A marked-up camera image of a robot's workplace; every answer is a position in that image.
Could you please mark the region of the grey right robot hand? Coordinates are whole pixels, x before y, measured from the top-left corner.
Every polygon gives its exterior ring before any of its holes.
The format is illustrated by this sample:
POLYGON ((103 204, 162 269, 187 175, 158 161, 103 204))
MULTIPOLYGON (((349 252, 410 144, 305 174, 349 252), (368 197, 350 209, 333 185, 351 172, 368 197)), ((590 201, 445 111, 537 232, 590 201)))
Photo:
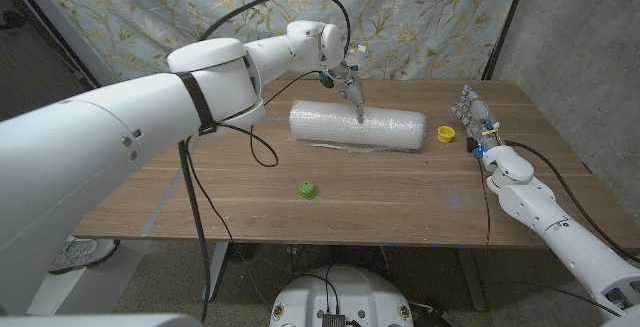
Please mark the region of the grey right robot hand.
POLYGON ((476 158, 499 146, 500 123, 487 103, 468 84, 463 85, 461 102, 451 111, 462 122, 467 134, 467 150, 476 158))

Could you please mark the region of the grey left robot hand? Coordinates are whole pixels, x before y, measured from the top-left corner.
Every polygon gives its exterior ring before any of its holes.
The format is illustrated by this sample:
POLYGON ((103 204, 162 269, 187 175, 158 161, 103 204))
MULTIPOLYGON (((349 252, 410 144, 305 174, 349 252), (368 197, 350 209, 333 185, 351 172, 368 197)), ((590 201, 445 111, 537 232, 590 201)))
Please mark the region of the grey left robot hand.
POLYGON ((345 61, 342 61, 336 67, 329 69, 328 74, 343 97, 354 104, 357 121, 362 123, 365 95, 361 79, 354 66, 348 66, 345 61))

